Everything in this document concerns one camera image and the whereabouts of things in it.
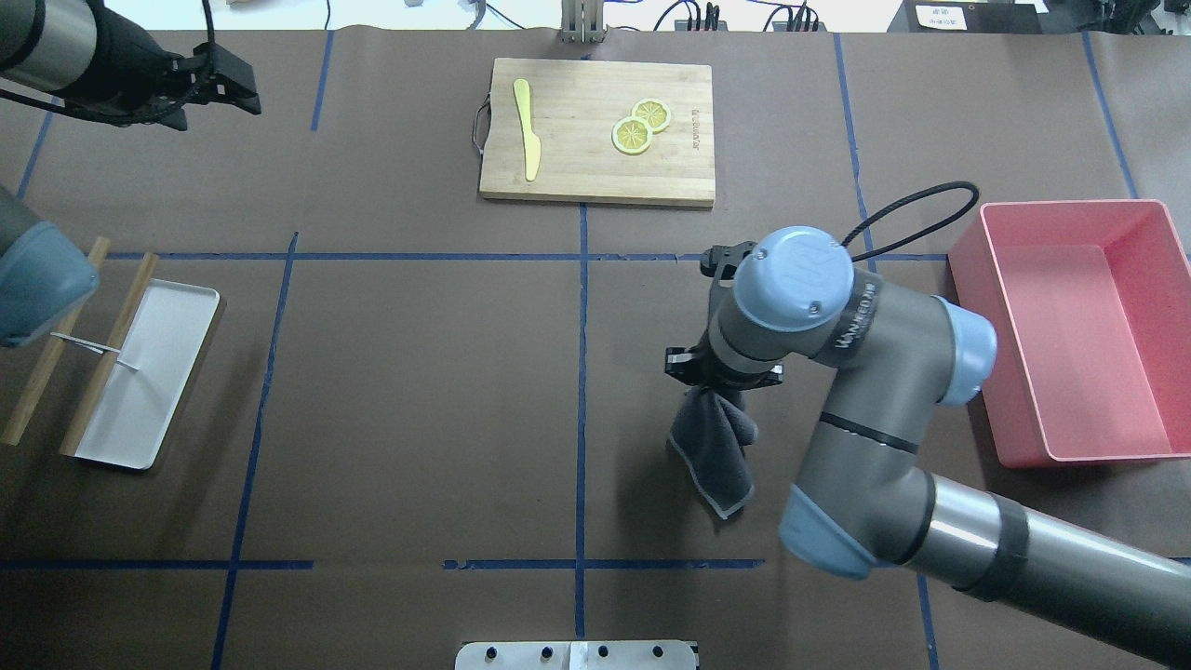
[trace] gray cloth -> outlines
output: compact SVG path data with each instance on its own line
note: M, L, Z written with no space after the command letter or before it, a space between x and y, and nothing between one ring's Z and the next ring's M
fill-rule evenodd
M694 488L725 521L755 491L743 447L756 442L757 431L743 408L740 392L694 387L667 440L686 462Z

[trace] metal cylinder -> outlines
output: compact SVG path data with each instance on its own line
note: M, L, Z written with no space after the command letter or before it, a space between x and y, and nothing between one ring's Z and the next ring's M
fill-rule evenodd
M1000 511L984 491L943 477L934 481L927 536L906 568L966 589L992 565L1000 543Z
M1027 519L1029 557L1002 602L1191 668L1191 568L1034 511Z
M26 20L30 4L37 10L32 21ZM21 46L10 57L15 62L0 73L5 79L54 92L70 86L87 70L98 39L95 15L87 2L24 0L4 11L6 14L11 11L20 25L29 25Z

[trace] black cable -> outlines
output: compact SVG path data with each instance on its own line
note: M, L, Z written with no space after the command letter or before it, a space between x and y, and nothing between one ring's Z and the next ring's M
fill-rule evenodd
M46 112L54 112L56 114L62 114L64 117L76 118L81 120L89 120L96 123L106 123L111 125L132 125L135 123L156 123L169 114L181 109L187 102L194 99L198 94L199 88L211 77L211 73L214 71L214 45L216 45L216 21L211 15L211 1L202 0L202 15L207 21L207 42L211 48L207 49L207 57L202 63L202 67L194 75L194 81L191 87L186 89L186 93L181 98L170 102L168 106L157 109L156 112L149 112L146 114L104 114L100 112L92 112L89 109L74 109L61 105L54 105L51 102L43 102L36 98L29 98L19 93L13 93L11 90L5 90L0 88L0 98L5 100L12 100L13 102L20 102L23 105L29 105L30 107L37 107L38 109L45 109Z
M490 10L492 10L492 13L493 13L493 14L495 14L495 15L498 15L498 17L500 17L500 18L505 19L506 21L509 21L510 24L512 24L512 25L513 25L515 27L519 27L519 29L522 29L522 30L525 30L525 26L523 26L522 24L519 24L519 23L517 23L517 21L515 21L515 20L510 19L509 17L506 17L506 15L505 15L505 13L504 13L504 12L501 12L501 11L500 11L500 10L498 10L498 8L495 8L495 7L493 6L493 5L488 5L488 8L490 8Z
M892 244L887 244L885 246L881 246L880 249L873 249L872 251L865 251L863 253L859 253L859 255L852 256L852 259L853 261L862 261L862 259L871 258L873 256L879 256L881 253L886 253L888 251L892 251L893 249L899 249L899 248L909 244L910 242L913 242L915 239L919 239L922 237L925 237L927 234L930 234L931 232L941 230L942 227L944 227L947 225L950 225L952 223L959 220L960 217L962 217L964 214L968 213L968 211L972 207L975 206L977 200L980 199L980 189L975 187L975 183L972 183L971 181L948 181L946 183L940 183L937 186L931 186L930 188L924 188L922 190L918 190L917 193L911 193L910 195L906 195L905 198L902 198L902 199L892 202L891 205L886 206L881 211L879 211L879 212L874 213L873 215L866 218L863 221L861 221L860 225L858 225L856 227L854 227L852 230L852 232L849 232L843 238L843 242L841 242L841 244L843 246L847 246L848 244L852 243L853 239L856 238L858 234L860 234L861 232L863 232L865 230L867 230L868 226L871 226L872 224L877 223L883 217L885 217L886 214L888 214L890 212L892 212L894 209L899 209L899 208L909 205L910 202L921 200L923 198L929 198L930 195L935 195L937 193L943 193L946 190L955 190L955 189L964 189L964 190L967 190L967 192L972 193L972 196L968 199L967 203L965 203L962 207L960 207L959 211L956 211L952 215L944 218L943 220L941 220L939 223L935 223L935 224L931 224L931 225L928 225L927 227L923 227L922 230L915 232L913 234L903 237L903 238L898 239L897 242L893 242Z
M472 4L475 5L475 18L472 19L472 25L463 30L475 30L480 27L480 21L484 20L484 14L488 12L487 0L472 0Z
M696 2L694 0L678 0L676 2L674 2L673 5L671 5L669 7L666 7L666 11L662 12L662 15L657 17L657 23L654 24L654 30L655 31L662 26L662 21L666 20L666 14L669 14L671 12L673 12L674 8L678 7L679 5L682 5L682 6L686 7L686 29L687 30L691 30L692 21L694 21L694 25L698 25L700 21L703 21L703 10L699 8L699 4L698 2ZM693 14L691 13L691 6L692 5L694 6L694 13Z
M769 24L773 23L773 18L777 17L778 12L780 12L782 10L785 10L788 13L788 15L790 15L790 19L787 20L787 23L793 23L794 21L794 7L792 5L779 5L778 8L775 8L773 12L769 12L769 18L766 19L765 20L765 25L761 26L761 32L765 32L765 31L769 30Z

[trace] wooden stick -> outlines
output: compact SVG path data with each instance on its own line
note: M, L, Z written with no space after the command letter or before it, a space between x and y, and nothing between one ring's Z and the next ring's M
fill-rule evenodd
M107 237L95 238L91 252L87 253L87 259L91 261L91 264L96 270L104 267L104 259L107 257L107 250L111 245L112 240ZM69 334L74 330L75 321L79 320L80 312L82 312L82 305L67 314L54 330L63 334ZM42 401L45 387L50 383L50 376L54 375L54 369L58 365L58 359L62 358L64 349L66 343L57 338L50 338L50 342L45 344L40 358L37 359L37 364L33 367L33 372L29 376L29 381L25 382L25 389L20 393L20 400L17 401L17 409L8 418L4 434L0 434L0 443L10 446L15 446L20 443L21 437L25 434L25 428L29 427L30 420L33 419L33 411L37 409L37 403Z
M144 298L145 288L149 287L149 280L152 278L152 270L156 267L156 253L145 253L141 258L137 276L132 280L132 287L129 288L129 294L124 298L124 306L120 307L120 313L116 317L116 324L112 326L112 333L107 338L108 347L119 350L124 346L124 340L129 337L129 330L132 327L132 318L137 313L137 307L141 306L141 299ZM120 355L116 352L104 352L104 356L100 357L99 365L95 368L95 372L92 374L91 382L87 384L87 390L83 392L82 400L79 401L79 409L75 411L74 419L70 420L70 427L67 428L67 436L62 439L62 449L58 450L58 453L62 456L75 456L79 453L79 445L82 443L83 434L87 433L91 419L95 415L95 408L99 407L100 399L104 397L107 380L112 376L112 370L116 369L116 359L119 357Z

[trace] white tray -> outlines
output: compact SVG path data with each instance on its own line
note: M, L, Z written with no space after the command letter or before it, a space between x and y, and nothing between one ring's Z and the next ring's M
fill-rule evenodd
M154 464L219 307L219 292L152 278L120 361L75 453L133 470Z

